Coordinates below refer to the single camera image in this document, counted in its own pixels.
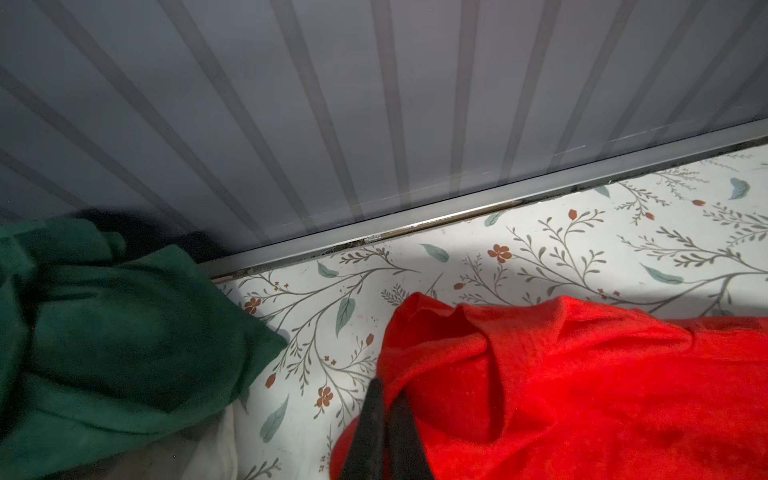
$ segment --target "gray wall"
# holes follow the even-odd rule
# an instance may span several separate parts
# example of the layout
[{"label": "gray wall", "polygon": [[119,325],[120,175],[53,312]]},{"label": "gray wall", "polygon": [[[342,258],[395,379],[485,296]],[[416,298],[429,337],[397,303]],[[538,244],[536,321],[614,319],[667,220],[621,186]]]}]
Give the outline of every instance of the gray wall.
[{"label": "gray wall", "polygon": [[767,0],[3,0],[0,220],[232,251],[768,117]]}]

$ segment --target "red fabric fold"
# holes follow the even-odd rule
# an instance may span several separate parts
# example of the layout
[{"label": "red fabric fold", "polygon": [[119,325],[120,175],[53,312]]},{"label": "red fabric fold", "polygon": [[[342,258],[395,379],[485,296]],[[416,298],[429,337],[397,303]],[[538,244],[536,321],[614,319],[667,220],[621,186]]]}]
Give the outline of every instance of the red fabric fold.
[{"label": "red fabric fold", "polygon": [[[443,478],[768,478],[768,319],[410,296],[377,376]],[[355,424],[331,458],[337,478]]]}]

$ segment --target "green fabric fold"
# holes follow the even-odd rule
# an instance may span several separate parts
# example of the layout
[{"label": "green fabric fold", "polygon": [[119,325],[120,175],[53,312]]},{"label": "green fabric fold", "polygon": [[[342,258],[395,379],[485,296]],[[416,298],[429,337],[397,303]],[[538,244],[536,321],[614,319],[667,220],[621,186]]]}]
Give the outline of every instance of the green fabric fold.
[{"label": "green fabric fold", "polygon": [[0,478],[138,448],[222,410],[286,341],[177,247],[121,262],[86,220],[0,227]]}]

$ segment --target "floral tablecloth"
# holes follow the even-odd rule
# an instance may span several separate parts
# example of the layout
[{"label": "floral tablecloth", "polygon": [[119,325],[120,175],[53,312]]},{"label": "floral tablecloth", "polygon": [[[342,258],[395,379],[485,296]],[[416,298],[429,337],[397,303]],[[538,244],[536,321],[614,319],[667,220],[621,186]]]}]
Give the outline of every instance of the floral tablecloth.
[{"label": "floral tablecloth", "polygon": [[236,405],[240,478],[328,478],[386,324],[410,294],[450,305],[558,295],[660,318],[768,314],[768,146],[221,284],[290,345]]}]

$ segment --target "red flower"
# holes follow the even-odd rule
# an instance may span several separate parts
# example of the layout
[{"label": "red flower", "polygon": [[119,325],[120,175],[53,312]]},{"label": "red flower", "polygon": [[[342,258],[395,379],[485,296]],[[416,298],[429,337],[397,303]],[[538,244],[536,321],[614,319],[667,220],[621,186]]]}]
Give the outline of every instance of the red flower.
[{"label": "red flower", "polygon": [[261,305],[261,298],[256,298],[255,296],[252,296],[250,300],[245,304],[245,311],[253,315],[256,313],[256,307]]},{"label": "red flower", "polygon": [[329,406],[331,403],[331,399],[333,399],[333,393],[331,393],[331,387],[327,386],[325,389],[323,387],[320,387],[317,390],[317,395],[320,396],[320,398],[317,399],[317,406]]},{"label": "red flower", "polygon": [[509,253],[509,247],[500,247],[498,243],[493,246],[493,250],[488,251],[488,255],[498,260],[499,263],[504,263],[512,258],[512,254]]}]

